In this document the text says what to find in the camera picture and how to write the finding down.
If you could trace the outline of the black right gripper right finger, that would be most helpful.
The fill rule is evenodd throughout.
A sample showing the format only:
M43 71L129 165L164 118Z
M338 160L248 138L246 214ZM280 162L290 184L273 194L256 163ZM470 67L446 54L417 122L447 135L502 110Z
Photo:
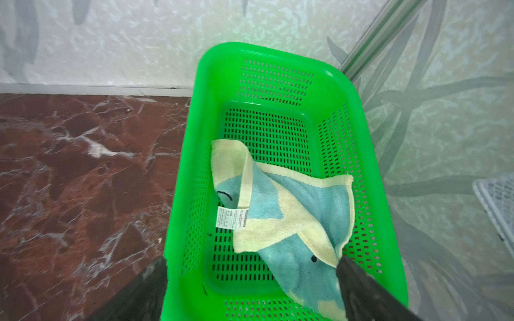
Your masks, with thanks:
M352 259L342 257L336 274L349 321L420 321Z

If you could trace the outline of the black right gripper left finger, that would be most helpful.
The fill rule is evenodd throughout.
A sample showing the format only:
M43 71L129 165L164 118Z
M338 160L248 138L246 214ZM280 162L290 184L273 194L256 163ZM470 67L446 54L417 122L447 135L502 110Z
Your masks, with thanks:
M158 321L167 284L167 263L161 256L87 319Z

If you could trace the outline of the pale green towel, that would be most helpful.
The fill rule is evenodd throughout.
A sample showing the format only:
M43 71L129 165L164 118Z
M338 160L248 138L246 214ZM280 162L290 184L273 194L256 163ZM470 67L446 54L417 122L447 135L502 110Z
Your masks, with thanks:
M315 178L255 161L238 140L211 144L216 227L237 254L257 253L297 304L345 320L336 267L355 225L353 177Z

